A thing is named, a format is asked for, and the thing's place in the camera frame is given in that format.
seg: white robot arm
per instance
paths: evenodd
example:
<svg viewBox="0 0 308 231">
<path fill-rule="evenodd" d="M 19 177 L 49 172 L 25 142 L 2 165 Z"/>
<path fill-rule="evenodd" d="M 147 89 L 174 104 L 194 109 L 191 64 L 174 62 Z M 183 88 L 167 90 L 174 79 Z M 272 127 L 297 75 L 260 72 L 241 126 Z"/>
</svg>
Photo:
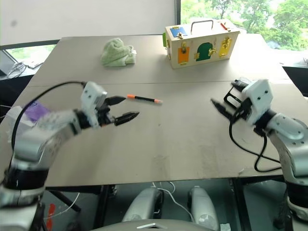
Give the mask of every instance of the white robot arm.
<svg viewBox="0 0 308 231">
<path fill-rule="evenodd" d="M 40 200 L 58 150 L 82 129 L 111 123 L 117 126 L 135 118 L 138 112 L 118 118 L 109 114 L 109 106 L 123 100 L 120 96 L 107 98 L 101 86 L 88 82 L 81 95 L 82 110 L 47 114 L 17 137 L 10 166 L 0 185 L 0 230 L 40 230 L 44 210 Z"/>
<path fill-rule="evenodd" d="M 242 118 L 249 125 L 255 126 L 254 131 L 258 135 L 269 137 L 279 154 L 287 184 L 287 202 L 293 217 L 307 222 L 308 127 L 300 120 L 275 113 L 270 109 L 273 95 L 267 80 L 258 80 L 250 84 L 236 80 L 232 85 L 242 93 L 244 99 L 239 100 L 230 93 L 231 90 L 225 96 L 225 102 L 235 109 L 235 113 L 233 115 L 228 113 L 223 105 L 212 100 L 214 106 L 230 120 L 230 124 Z M 235 99 L 240 106 L 236 107 L 228 100 L 228 97 Z"/>
</svg>

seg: green foliage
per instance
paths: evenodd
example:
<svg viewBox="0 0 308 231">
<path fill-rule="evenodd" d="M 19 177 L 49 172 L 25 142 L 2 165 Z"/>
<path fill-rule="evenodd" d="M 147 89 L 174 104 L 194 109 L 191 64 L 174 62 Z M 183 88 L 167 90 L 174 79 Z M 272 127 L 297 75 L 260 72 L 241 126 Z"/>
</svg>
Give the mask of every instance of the green foliage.
<svg viewBox="0 0 308 231">
<path fill-rule="evenodd" d="M 230 9 L 234 3 L 234 0 L 212 0 L 212 9 L 218 10 L 220 19 L 222 19 L 228 8 Z"/>
<path fill-rule="evenodd" d="M 218 13 L 212 9 L 210 0 L 182 0 L 181 23 L 190 23 L 190 18 L 218 18 Z"/>
<path fill-rule="evenodd" d="M 182 0 L 182 23 L 192 17 L 228 18 L 248 33 L 260 33 L 279 49 L 302 51 L 308 48 L 308 0 L 285 0 L 276 12 L 273 0 Z M 274 19 L 268 27 L 268 19 Z"/>
<path fill-rule="evenodd" d="M 272 15 L 269 0 L 245 0 L 244 10 L 241 15 L 247 33 L 252 33 L 256 28 L 264 27 L 269 16 Z"/>
<path fill-rule="evenodd" d="M 35 52 L 45 51 L 51 52 L 56 45 L 46 45 L 46 46 L 36 46 L 36 47 L 22 47 L 22 48 L 14 48 L 8 49 L 7 52 L 13 56 L 18 61 L 24 61 L 31 57 L 31 55 Z"/>
<path fill-rule="evenodd" d="M 281 3 L 274 19 L 275 26 L 281 30 L 284 30 L 290 23 L 294 22 L 298 22 L 296 25 L 298 28 L 307 28 L 308 0 L 287 0 Z"/>
</svg>

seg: table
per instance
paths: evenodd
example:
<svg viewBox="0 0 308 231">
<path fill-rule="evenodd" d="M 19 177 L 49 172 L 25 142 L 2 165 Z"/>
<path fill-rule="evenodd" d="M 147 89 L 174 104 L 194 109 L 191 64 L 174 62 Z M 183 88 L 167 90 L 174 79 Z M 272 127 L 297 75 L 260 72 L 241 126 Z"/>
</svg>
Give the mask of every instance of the table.
<svg viewBox="0 0 308 231">
<path fill-rule="evenodd" d="M 307 103 L 282 67 L 271 59 L 260 35 L 239 35 L 229 61 L 173 70 L 160 36 L 123 36 L 134 45 L 137 62 L 119 68 L 100 64 L 104 43 L 111 37 L 62 39 L 18 98 L 22 105 L 47 87 L 67 80 L 95 81 L 109 95 L 128 93 L 158 98 L 162 105 L 124 101 L 113 115 L 139 111 L 133 121 L 117 128 L 85 130 L 65 144 L 50 169 L 47 186 L 103 185 L 165 180 L 266 176 L 254 171 L 255 156 L 239 150 L 228 135 L 228 121 L 211 105 L 238 77 L 268 78 L 274 94 L 273 110 L 308 124 Z M 52 110 L 80 108 L 81 88 L 58 88 L 41 99 Z M 7 166 L 11 146 L 7 124 L 0 126 L 0 172 Z M 243 121 L 234 137 L 259 151 L 262 139 Z M 278 158 L 268 144 L 265 155 Z M 263 160 L 260 167 L 274 167 Z"/>
</svg>

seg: wooden lock box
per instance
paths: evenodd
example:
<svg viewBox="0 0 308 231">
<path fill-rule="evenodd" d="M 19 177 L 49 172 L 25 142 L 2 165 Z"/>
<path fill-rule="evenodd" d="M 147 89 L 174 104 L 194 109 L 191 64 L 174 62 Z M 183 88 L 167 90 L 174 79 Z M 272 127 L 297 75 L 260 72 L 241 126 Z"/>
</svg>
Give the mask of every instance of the wooden lock box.
<svg viewBox="0 0 308 231">
<path fill-rule="evenodd" d="M 228 19 L 166 26 L 164 46 L 172 68 L 229 59 L 240 30 Z"/>
</svg>

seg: black cable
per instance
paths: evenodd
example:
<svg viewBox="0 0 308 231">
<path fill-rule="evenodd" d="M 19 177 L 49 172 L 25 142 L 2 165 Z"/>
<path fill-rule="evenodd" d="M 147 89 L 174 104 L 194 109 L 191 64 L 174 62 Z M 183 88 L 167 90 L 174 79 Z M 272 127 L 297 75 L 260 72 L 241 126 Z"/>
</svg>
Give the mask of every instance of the black cable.
<svg viewBox="0 0 308 231">
<path fill-rule="evenodd" d="M 235 113 L 233 114 L 231 120 L 230 120 L 230 124 L 229 124 L 229 136 L 230 136 L 230 139 L 232 140 L 232 142 L 233 142 L 236 146 L 238 146 L 239 148 L 241 148 L 242 150 L 244 150 L 244 151 L 246 151 L 246 152 L 248 152 L 248 153 L 251 153 L 251 154 L 253 154 L 253 155 L 258 156 L 257 160 L 255 161 L 255 170 L 256 170 L 256 171 L 258 171 L 258 172 L 270 172 L 270 171 L 275 171 L 275 170 L 281 169 L 281 167 L 277 167 L 277 168 L 273 168 L 273 169 L 268 169 L 268 170 L 259 170 L 259 169 L 257 168 L 257 165 L 258 165 L 258 163 L 259 163 L 259 161 L 260 161 L 261 158 L 265 158 L 265 159 L 274 161 L 274 162 L 276 162 L 276 163 L 280 163 L 279 160 L 275 160 L 275 159 L 273 159 L 273 158 L 270 158 L 270 157 L 267 157 L 267 156 L 264 156 L 264 155 L 263 155 L 263 153 L 264 153 L 264 151 L 265 151 L 265 149 L 266 149 L 266 146 L 267 146 L 267 137 L 266 137 L 266 135 L 263 136 L 264 143 L 263 143 L 263 147 L 262 147 L 262 150 L 261 150 L 260 154 L 255 153 L 255 152 L 253 152 L 253 151 L 250 151 L 250 150 L 248 150 L 248 149 L 242 147 L 238 142 L 235 141 L 235 139 L 234 139 L 234 137 L 233 137 L 233 134 L 232 134 L 232 126 L 233 126 L 233 124 L 235 123 L 235 121 L 237 121 L 237 119 L 240 117 L 242 111 L 243 111 L 243 107 L 242 107 L 242 106 L 238 107 L 238 108 L 236 109 Z"/>
<path fill-rule="evenodd" d="M 18 128 L 18 125 L 19 125 L 19 122 L 21 120 L 21 117 L 23 116 L 24 112 L 27 110 L 27 108 L 33 104 L 34 101 L 38 100 L 40 97 L 42 97 L 43 95 L 45 95 L 47 92 L 55 89 L 55 88 L 58 88 L 60 86 L 63 86 L 63 85 L 66 85 L 66 84 L 81 84 L 83 87 L 85 86 L 86 82 L 82 82 L 82 81 L 68 81 L 68 82 L 63 82 L 63 83 L 60 83 L 60 84 L 57 84 L 57 85 L 54 85 L 52 86 L 51 88 L 48 88 L 47 90 L 43 91 L 40 95 L 38 95 L 37 97 L 35 97 L 33 100 L 31 100 L 29 103 L 27 103 L 24 108 L 22 109 L 22 111 L 19 113 L 17 119 L 16 119 L 16 122 L 14 124 L 14 128 L 13 128 L 13 131 L 12 131 L 12 149 L 14 151 L 14 146 L 15 146 L 15 139 L 16 139 L 16 133 L 17 133 L 17 128 Z"/>
<path fill-rule="evenodd" d="M 263 135 L 263 139 L 264 139 L 264 143 L 263 143 L 262 151 L 260 152 L 260 155 L 258 156 L 258 158 L 255 161 L 255 165 L 254 165 L 255 171 L 257 171 L 257 172 L 272 172 L 272 171 L 276 171 L 278 169 L 281 169 L 281 167 L 275 167 L 275 168 L 270 168 L 270 169 L 266 169 L 266 170 L 258 169 L 258 163 L 259 163 L 261 158 L 264 158 L 263 153 L 264 153 L 266 145 L 268 143 L 268 138 L 266 137 L 266 135 Z"/>
<path fill-rule="evenodd" d="M 45 224 L 44 221 L 42 222 L 42 229 L 43 229 L 43 231 L 48 231 L 48 229 L 47 229 L 46 224 Z"/>
</svg>

